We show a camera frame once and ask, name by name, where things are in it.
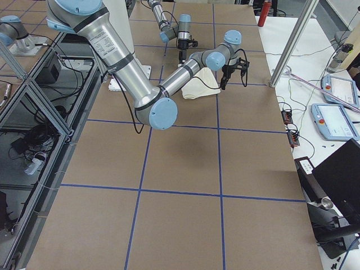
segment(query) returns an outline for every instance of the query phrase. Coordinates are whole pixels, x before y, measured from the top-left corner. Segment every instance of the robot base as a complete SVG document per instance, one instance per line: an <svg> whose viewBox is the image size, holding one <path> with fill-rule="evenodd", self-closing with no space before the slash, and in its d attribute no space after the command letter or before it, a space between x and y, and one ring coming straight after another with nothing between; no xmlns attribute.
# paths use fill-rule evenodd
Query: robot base
<svg viewBox="0 0 360 270"><path fill-rule="evenodd" d="M46 43L47 38L43 38L43 37L31 37L33 42L35 44L40 44L40 43ZM27 52L23 52L21 50L19 50L19 48L17 47L16 44L12 45L10 47L10 52L12 53L12 55L14 56L29 56L29 57L34 57L38 54L38 52L40 51L40 49L43 46L35 46L34 48L28 50Z"/></svg>
<svg viewBox="0 0 360 270"><path fill-rule="evenodd" d="M151 66L141 66L142 70L144 71L146 77L149 79L150 78L150 73L151 73ZM111 79L110 84L109 84L109 91L121 91L117 81L115 79Z"/></svg>

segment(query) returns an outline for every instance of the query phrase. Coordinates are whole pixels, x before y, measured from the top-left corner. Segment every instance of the wire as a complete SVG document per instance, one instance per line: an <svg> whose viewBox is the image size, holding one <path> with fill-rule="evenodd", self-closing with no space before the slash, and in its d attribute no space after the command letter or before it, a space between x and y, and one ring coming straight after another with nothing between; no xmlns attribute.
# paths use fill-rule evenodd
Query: wire
<svg viewBox="0 0 360 270"><path fill-rule="evenodd" d="M51 40L51 41L54 43L54 46L57 46L57 47L59 48L59 50L61 51L61 53L62 53L65 57L67 57L66 53L62 50L62 48L61 48L61 47L57 44L57 42L55 42L53 39L51 39L51 38L49 38L49 37L47 37L47 36L45 36L45 35L38 35L38 34L31 34L31 35L34 35L34 36L37 36L37 37L48 38L49 40ZM57 57L60 58L59 60L60 60L62 66L66 67L66 68L68 68L68 69L70 69L70 70L72 70L72 71L74 72L75 77L76 77L76 88L78 88L78 87L79 87L79 84L78 84L78 76L77 76L76 72L81 73L81 75L82 75L82 72L79 71L79 70L75 70L70 62L69 62L70 67L66 66L66 65L63 63L63 61L61 61L61 57L59 56L59 54L58 54L56 51L55 51L55 54L56 54Z"/></svg>
<svg viewBox="0 0 360 270"><path fill-rule="evenodd" d="M6 80L0 80L0 82L3 82L3 83L8 83L8 84L11 84L11 85L13 85L12 83L10 83L10 82L7 82Z"/></svg>
<svg viewBox="0 0 360 270"><path fill-rule="evenodd" d="M208 88L210 88L210 89L212 89L212 90L218 90L218 89L220 89L220 87L215 88L215 87L208 86L208 85L207 85L201 78L199 78L198 76L193 76L192 78L199 79L199 80L203 83L204 86L206 86L206 87L208 87Z"/></svg>
<svg viewBox="0 0 360 270"><path fill-rule="evenodd" d="M322 51L325 51L326 49L332 47L333 44L331 44L330 46L327 46L326 48L324 49L321 49L319 51L316 51L316 52L312 52L312 53L309 53L309 54L304 54L304 55L291 55L292 57L302 57L302 56L311 56L311 55L314 55L315 53L319 53L319 52L322 52ZM282 53L271 53L271 52L266 52L265 53L266 55L282 55Z"/></svg>
<svg viewBox="0 0 360 270"><path fill-rule="evenodd" d="M343 267L343 265L344 265L344 263L345 263L345 260L346 260L346 258L347 258L348 255L349 255L349 252L350 252L351 248L352 248L353 245L358 241L359 238L360 238L359 236L356 237L355 240L350 244L349 248L347 249L347 251L346 251L346 253L345 253L344 259L343 259L343 261L341 262L341 265L340 265L340 267L339 267L339 270L342 269L342 267Z"/></svg>
<svg viewBox="0 0 360 270"><path fill-rule="evenodd" d="M309 141L308 139L304 138L304 137L301 136L300 134L299 134L299 137L302 138L302 139L304 139L304 140L306 140L306 141L307 141L308 143L310 143L310 145L313 147L313 154L311 155L311 157L309 157L309 159L311 159L311 158L314 157L314 155L315 155L315 146L311 143L311 141Z"/></svg>
<svg viewBox="0 0 360 270"><path fill-rule="evenodd" d="M143 1L143 0L140 0L140 3L141 3L144 7L148 8L149 10L152 9L151 7L148 7L147 5L145 5L142 1Z"/></svg>
<svg viewBox="0 0 360 270"><path fill-rule="evenodd" d="M238 49L235 54L238 52L238 51L242 51L243 54L244 54L244 58L245 58L245 64L247 65L248 64L248 57L246 56L246 52L240 48ZM240 71L240 77L241 77L241 83L244 87L247 87L248 86L248 68L249 66L246 66L246 70L241 70Z"/></svg>
<svg viewBox="0 0 360 270"><path fill-rule="evenodd" d="M132 109L131 109L131 106L130 106L128 97L126 96L125 91L124 91L124 89L123 89L123 87L122 87L121 82L119 81L119 79L118 79L117 77L115 77L115 76L114 76L114 78L115 78L116 82L118 83L118 85L119 85L119 87L120 87L120 89L121 89L121 92L123 93L123 96L124 96L124 98L125 98L126 104L128 105L128 108L129 108L129 111L130 111L130 115L131 115L131 119L133 120L134 129L135 129L135 131L136 131L137 134L141 134L141 132L142 132L142 130L143 130L143 128L144 128L144 124L142 124L142 127L141 127L140 130L137 129L136 123L135 123L134 114L133 114L133 111L132 111Z"/></svg>
<svg viewBox="0 0 360 270"><path fill-rule="evenodd" d="M176 20L176 18L174 17L174 15L173 15L170 11L164 10L164 11L161 13L160 17L162 17L163 13L168 13L168 14L170 14L170 16L174 19L175 23L176 23L177 25L179 24L178 21Z"/></svg>
<svg viewBox="0 0 360 270"><path fill-rule="evenodd" d="M290 92L290 100L296 102L297 104L300 104L300 105L304 106L305 110L301 110L301 111L305 112L306 109L307 109L307 107L306 107L304 104L302 104L301 102L293 99L293 97L292 97L291 84L290 84L290 82L291 82L292 80L297 80L297 79L289 79L288 88L289 88L289 92Z"/></svg>

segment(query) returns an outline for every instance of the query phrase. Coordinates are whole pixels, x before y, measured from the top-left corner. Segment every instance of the white sticker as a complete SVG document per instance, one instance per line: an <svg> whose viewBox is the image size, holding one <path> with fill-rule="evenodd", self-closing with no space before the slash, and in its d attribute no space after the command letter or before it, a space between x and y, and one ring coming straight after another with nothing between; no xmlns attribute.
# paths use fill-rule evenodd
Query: white sticker
<svg viewBox="0 0 360 270"><path fill-rule="evenodd" d="M307 160L307 159L301 160L300 164L303 167L306 174L312 174L313 173L313 167L311 166L309 160Z"/></svg>
<svg viewBox="0 0 360 270"><path fill-rule="evenodd" d="M101 58L105 58L118 50L105 31L101 31L100 34L90 39L89 42Z"/></svg>

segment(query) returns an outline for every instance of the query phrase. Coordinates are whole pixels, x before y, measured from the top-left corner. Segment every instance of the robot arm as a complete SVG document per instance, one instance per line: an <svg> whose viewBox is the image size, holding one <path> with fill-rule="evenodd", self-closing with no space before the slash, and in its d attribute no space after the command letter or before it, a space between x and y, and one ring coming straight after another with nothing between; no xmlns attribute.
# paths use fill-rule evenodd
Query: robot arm
<svg viewBox="0 0 360 270"><path fill-rule="evenodd" d="M179 51L179 62L183 64L186 60L186 51L189 46L196 48L198 42L192 39L190 34L191 16L189 14L181 14L179 24L170 27L170 22L167 20L160 0L147 0L149 7L154 13L155 19L160 29L160 38L166 43L174 38L177 38L176 47Z"/></svg>
<svg viewBox="0 0 360 270"><path fill-rule="evenodd" d="M177 117L177 107L169 97L184 86L201 68L218 70L237 57L241 34L231 30L224 42L210 51L194 53L168 79L154 87L109 22L109 12L101 0L48 0L48 21L55 29L75 31L88 39L110 74L121 82L133 98L138 120L155 129L167 129Z"/></svg>
<svg viewBox="0 0 360 270"><path fill-rule="evenodd" d="M19 17L9 15L0 19L0 40L9 46L16 42L19 50L26 52L35 47L35 44L26 31Z"/></svg>

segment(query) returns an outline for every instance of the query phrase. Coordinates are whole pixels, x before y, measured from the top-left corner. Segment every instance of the metal frame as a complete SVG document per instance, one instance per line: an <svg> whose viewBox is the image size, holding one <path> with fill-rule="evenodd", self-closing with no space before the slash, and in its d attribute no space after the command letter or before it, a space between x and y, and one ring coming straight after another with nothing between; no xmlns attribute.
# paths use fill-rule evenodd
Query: metal frame
<svg viewBox="0 0 360 270"><path fill-rule="evenodd" d="M308 21L314 12L314 9L317 5L319 0L307 0L303 11L301 12L294 29L292 30L292 33L290 35L289 40L286 43L285 48L283 49L283 52L281 54L281 57L279 59L279 62L276 65L276 68L274 70L274 73L271 77L269 86L275 87L278 81L280 80L280 77L282 75L282 72L284 68L286 67L291 54L293 53L296 44L298 43L306 25L308 24Z"/></svg>

